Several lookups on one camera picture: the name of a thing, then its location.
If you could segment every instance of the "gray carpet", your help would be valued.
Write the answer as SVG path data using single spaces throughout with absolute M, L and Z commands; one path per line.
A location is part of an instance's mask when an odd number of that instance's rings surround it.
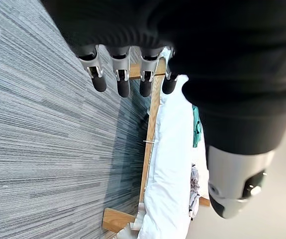
M 0 1 L 0 239 L 104 238 L 104 208 L 135 213 L 149 99 L 117 94 L 101 50 L 104 93 L 38 1 Z

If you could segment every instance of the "robotic hand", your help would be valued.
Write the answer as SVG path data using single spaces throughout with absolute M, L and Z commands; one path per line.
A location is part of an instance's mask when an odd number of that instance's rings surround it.
M 286 0 L 42 2 L 98 91 L 106 89 L 98 44 L 112 57 L 122 97 L 130 46 L 141 48 L 142 96 L 162 48 L 173 47 L 171 72 L 188 75 L 183 94 L 204 128 L 213 208 L 230 218 L 260 192 L 286 130 Z

